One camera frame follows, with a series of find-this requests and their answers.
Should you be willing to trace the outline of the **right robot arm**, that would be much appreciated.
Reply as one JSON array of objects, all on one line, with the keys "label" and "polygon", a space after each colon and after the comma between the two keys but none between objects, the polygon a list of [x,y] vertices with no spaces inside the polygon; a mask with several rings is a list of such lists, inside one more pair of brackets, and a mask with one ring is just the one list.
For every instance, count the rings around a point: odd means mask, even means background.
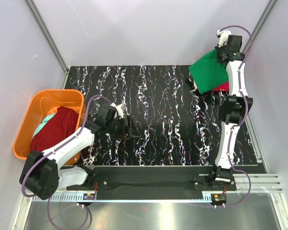
[{"label": "right robot arm", "polygon": [[237,134],[253,104],[253,98],[248,96],[245,87],[245,54],[240,51],[242,37],[232,35],[229,30],[218,32],[217,37],[217,61],[226,66],[229,92],[218,113],[221,120],[221,141],[208,178],[208,184],[214,190],[233,182],[232,164]]}]

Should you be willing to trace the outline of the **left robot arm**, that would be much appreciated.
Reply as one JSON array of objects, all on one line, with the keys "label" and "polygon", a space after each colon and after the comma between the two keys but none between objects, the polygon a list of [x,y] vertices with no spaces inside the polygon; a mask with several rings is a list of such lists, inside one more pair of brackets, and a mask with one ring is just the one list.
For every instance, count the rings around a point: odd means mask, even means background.
[{"label": "left robot arm", "polygon": [[76,153],[92,146],[107,136],[126,139],[132,135],[132,119],[122,103],[105,105],[94,118],[88,119],[73,134],[42,152],[29,153],[19,183],[25,197],[37,196],[42,200],[52,197],[60,189],[80,186],[84,190],[94,185],[93,165],[72,166],[65,163]]}]

